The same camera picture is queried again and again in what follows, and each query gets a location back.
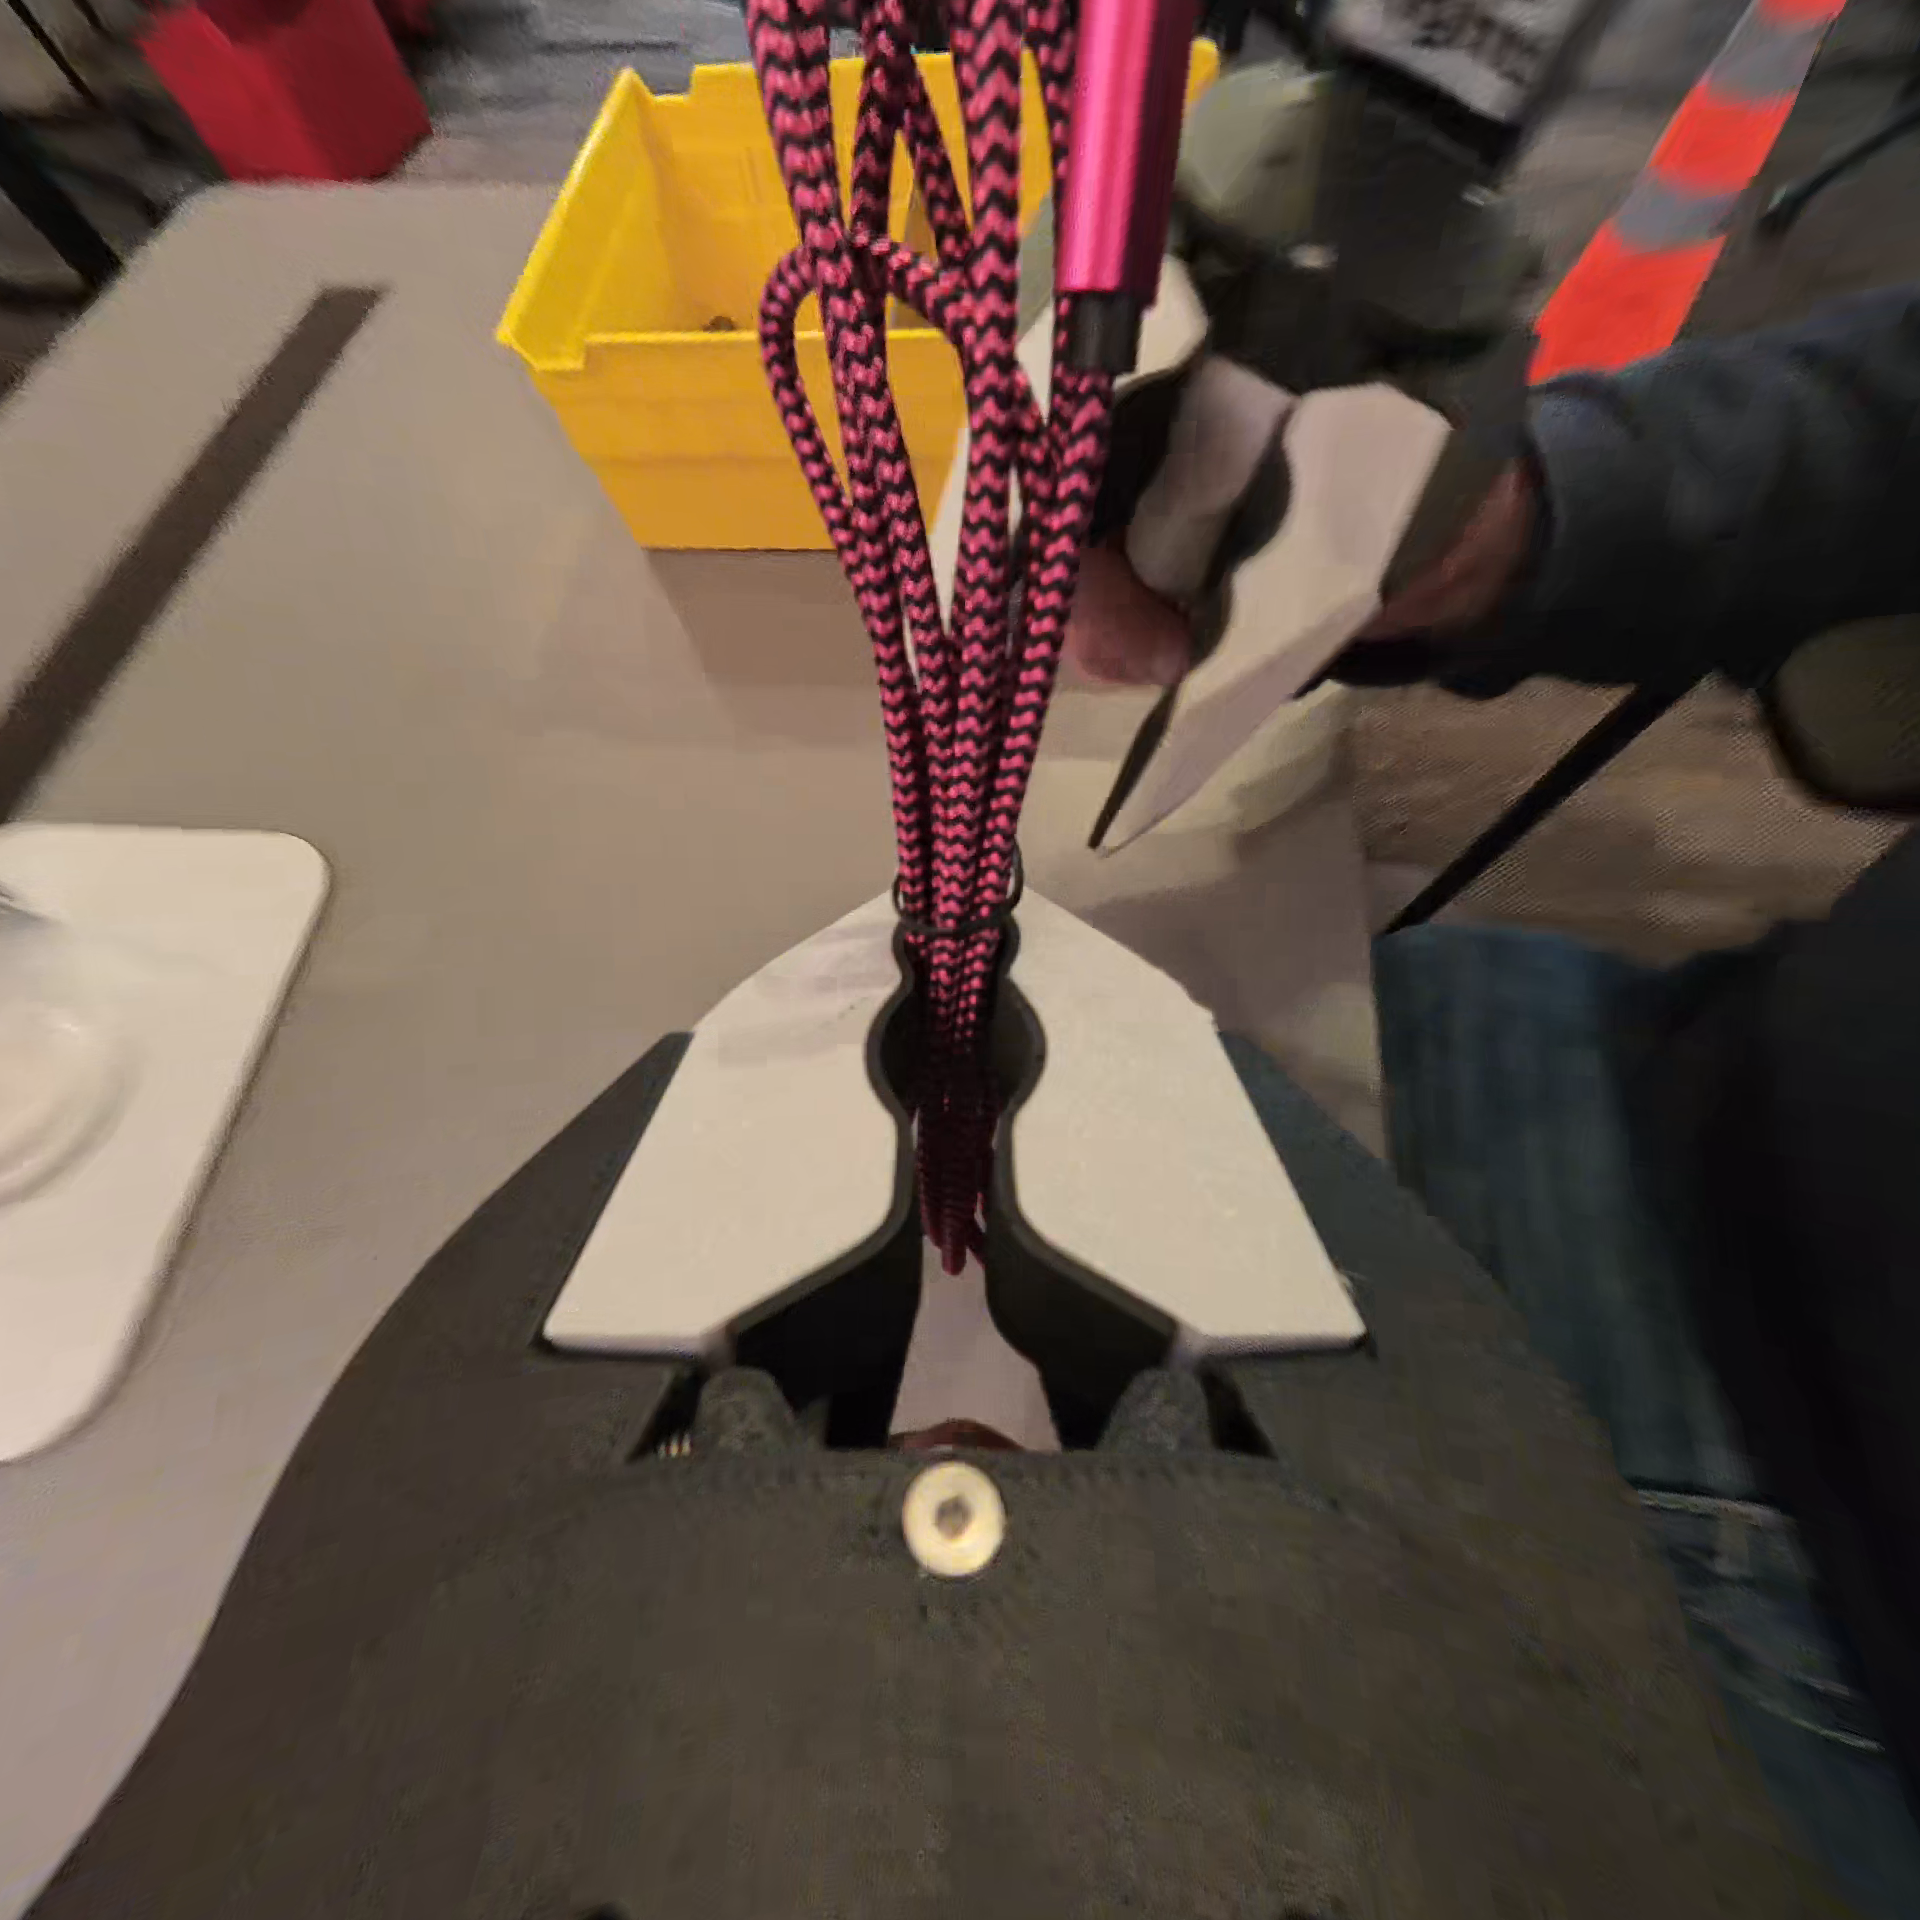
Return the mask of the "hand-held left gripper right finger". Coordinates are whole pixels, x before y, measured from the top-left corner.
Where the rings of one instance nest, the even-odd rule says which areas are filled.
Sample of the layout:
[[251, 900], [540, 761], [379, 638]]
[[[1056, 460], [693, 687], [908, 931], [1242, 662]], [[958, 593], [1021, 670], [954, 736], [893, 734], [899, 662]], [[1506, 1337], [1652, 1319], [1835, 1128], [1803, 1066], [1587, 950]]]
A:
[[1176, 979], [1026, 894], [993, 1045], [991, 1316], [1045, 1378], [1364, 1341], [1221, 1033]]

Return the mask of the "yellow plastic bin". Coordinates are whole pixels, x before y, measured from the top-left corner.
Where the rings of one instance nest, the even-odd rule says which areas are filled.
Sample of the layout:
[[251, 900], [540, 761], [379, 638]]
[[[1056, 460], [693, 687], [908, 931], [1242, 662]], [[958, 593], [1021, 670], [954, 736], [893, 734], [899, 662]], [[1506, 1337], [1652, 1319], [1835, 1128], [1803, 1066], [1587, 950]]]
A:
[[963, 447], [958, 582], [1009, 487], [1073, 566], [1116, 374], [1165, 302], [1187, 4], [974, 4], [963, 59], [910, 4], [747, 4], [755, 64], [659, 102], [623, 76], [500, 321], [636, 540], [836, 549], [881, 593], [928, 564]]

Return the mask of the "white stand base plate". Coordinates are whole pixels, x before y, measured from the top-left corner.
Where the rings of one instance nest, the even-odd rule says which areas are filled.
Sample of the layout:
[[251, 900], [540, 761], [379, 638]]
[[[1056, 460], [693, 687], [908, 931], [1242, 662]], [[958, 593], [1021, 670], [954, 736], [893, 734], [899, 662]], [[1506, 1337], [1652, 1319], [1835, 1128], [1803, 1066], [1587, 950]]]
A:
[[1, 1459], [82, 1428], [217, 1164], [328, 893], [278, 831], [7, 826]]

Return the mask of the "person's right forearm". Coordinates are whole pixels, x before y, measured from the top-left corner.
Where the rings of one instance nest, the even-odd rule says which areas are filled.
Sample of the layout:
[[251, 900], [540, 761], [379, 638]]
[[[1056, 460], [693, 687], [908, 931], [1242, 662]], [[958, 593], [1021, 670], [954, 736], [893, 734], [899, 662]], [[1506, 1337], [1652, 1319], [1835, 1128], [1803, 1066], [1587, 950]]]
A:
[[1550, 379], [1522, 469], [1539, 530], [1431, 680], [1755, 687], [1827, 630], [1918, 609], [1918, 287]]

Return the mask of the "red plastic tub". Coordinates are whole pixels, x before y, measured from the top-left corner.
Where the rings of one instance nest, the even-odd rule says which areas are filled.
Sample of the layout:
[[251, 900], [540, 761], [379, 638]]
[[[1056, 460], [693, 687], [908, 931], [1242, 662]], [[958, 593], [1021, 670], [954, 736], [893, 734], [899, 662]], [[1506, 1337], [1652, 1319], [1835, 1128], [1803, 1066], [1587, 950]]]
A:
[[384, 180], [431, 134], [375, 2], [155, 4], [135, 45], [229, 181]]

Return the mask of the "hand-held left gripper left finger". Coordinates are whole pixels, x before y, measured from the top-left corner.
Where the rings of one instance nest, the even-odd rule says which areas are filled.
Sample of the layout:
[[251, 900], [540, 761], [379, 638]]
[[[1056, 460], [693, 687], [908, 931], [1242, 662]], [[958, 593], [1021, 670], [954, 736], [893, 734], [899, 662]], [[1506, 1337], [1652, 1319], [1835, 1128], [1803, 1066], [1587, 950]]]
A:
[[876, 1045], [904, 979], [885, 894], [693, 1028], [541, 1323], [572, 1354], [710, 1360], [872, 1251], [910, 1198]]

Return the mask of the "orange cone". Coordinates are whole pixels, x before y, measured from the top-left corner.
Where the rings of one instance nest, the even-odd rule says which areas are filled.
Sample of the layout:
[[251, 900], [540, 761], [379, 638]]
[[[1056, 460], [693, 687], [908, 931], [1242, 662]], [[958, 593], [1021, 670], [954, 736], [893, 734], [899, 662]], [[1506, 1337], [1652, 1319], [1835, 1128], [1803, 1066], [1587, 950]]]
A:
[[1527, 382], [1666, 350], [1715, 273], [1841, 2], [1750, 2], [1536, 321]]

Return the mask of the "black floor stand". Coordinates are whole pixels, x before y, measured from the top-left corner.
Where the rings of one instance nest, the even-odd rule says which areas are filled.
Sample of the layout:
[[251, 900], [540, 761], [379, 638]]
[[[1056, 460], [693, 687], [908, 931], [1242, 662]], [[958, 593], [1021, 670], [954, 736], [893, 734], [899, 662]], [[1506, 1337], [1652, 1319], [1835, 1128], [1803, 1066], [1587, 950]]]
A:
[[1628, 691], [1563, 756], [1560, 756], [1518, 800], [1512, 800], [1464, 852], [1457, 852], [1431, 880], [1427, 880], [1386, 924], [1378, 937], [1429, 924], [1439, 910], [1460, 900], [1480, 876], [1541, 827], [1550, 813], [1566, 804], [1628, 744], [1688, 697], [1704, 674], [1669, 676], [1666, 683]]

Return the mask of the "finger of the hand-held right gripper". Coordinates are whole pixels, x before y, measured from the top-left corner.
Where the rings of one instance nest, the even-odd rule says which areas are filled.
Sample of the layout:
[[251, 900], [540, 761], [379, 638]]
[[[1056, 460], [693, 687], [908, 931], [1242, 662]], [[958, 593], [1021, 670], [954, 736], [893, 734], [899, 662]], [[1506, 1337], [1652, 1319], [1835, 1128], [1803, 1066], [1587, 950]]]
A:
[[1166, 461], [1129, 530], [1129, 560], [1156, 592], [1195, 586], [1226, 505], [1198, 505], [1207, 427], [1230, 398], [1270, 412], [1287, 501], [1275, 532], [1230, 577], [1221, 627], [1147, 717], [1093, 826], [1117, 852], [1195, 800], [1287, 700], [1378, 612], [1382, 579], [1427, 492], [1453, 424], [1393, 387], [1285, 398], [1201, 387], [1176, 417]]
[[1137, 370], [1116, 382], [1103, 492], [1085, 540], [1129, 540], [1155, 592], [1190, 599], [1278, 434], [1287, 400], [1212, 343], [1201, 281], [1165, 259]]

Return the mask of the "person's legs in jeans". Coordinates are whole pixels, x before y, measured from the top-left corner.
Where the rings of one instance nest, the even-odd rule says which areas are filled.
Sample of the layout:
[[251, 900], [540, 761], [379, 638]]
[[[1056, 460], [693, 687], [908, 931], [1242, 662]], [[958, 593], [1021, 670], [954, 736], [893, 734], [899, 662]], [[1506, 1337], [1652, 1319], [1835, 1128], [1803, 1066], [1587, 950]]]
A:
[[1694, 1330], [1681, 1240], [1631, 1131], [1654, 1014], [1707, 985], [1525, 927], [1374, 946], [1391, 1159], [1576, 1389], [1790, 1838], [1858, 1914], [1918, 1914], [1915, 1814], [1805, 1535]]

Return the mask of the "person's right hand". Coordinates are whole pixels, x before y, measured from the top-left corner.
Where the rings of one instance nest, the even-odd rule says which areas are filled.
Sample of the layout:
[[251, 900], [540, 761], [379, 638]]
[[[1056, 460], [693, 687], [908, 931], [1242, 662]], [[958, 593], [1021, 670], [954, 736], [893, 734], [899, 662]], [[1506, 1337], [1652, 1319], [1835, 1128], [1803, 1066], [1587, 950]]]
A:
[[[1539, 545], [1541, 487], [1532, 456], [1506, 461], [1441, 557], [1391, 596], [1352, 645], [1453, 643], [1486, 627], [1518, 593]], [[1166, 687], [1192, 652], [1187, 612], [1138, 579], [1124, 538], [1100, 543], [1081, 564], [1069, 664], [1096, 686]]]

